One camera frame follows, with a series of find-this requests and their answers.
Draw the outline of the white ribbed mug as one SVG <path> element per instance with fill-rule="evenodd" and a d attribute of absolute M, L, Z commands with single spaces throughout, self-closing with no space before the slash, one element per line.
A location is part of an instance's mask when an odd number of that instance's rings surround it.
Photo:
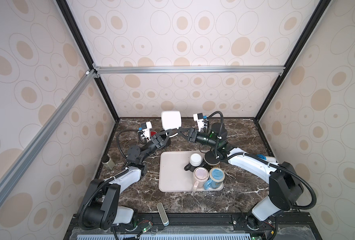
<path fill-rule="evenodd" d="M 175 130 L 182 126 L 180 111 L 163 111 L 161 113 L 162 128 L 164 130 Z"/>

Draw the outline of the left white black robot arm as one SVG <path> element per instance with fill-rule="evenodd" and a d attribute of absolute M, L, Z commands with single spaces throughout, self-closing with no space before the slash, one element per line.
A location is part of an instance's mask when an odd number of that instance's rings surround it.
<path fill-rule="evenodd" d="M 127 153 L 123 171 L 108 179 L 90 182 L 76 217 L 83 230 L 107 230 L 113 225 L 137 226 L 137 210 L 119 205 L 120 194 L 141 180 L 147 171 L 144 160 L 171 144 L 172 130 L 164 130 L 151 136 L 142 147 L 133 145 Z"/>

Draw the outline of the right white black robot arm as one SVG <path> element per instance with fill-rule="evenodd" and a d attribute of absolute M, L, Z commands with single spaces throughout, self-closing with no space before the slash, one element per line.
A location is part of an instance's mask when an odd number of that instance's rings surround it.
<path fill-rule="evenodd" d="M 309 210 L 316 205 L 315 190 L 296 173 L 290 163 L 279 164 L 275 158 L 252 155 L 232 145 L 227 140 L 222 112 L 216 111 L 209 116 L 195 114 L 193 119 L 197 128 L 183 128 L 179 111 L 170 111 L 169 114 L 171 119 L 162 117 L 162 122 L 176 129 L 178 136 L 187 142 L 211 147 L 204 155 L 206 165 L 227 163 L 252 173 L 268 184 L 268 196 L 255 204 L 245 217 L 251 230 L 258 230 L 269 217 L 279 212 Z"/>

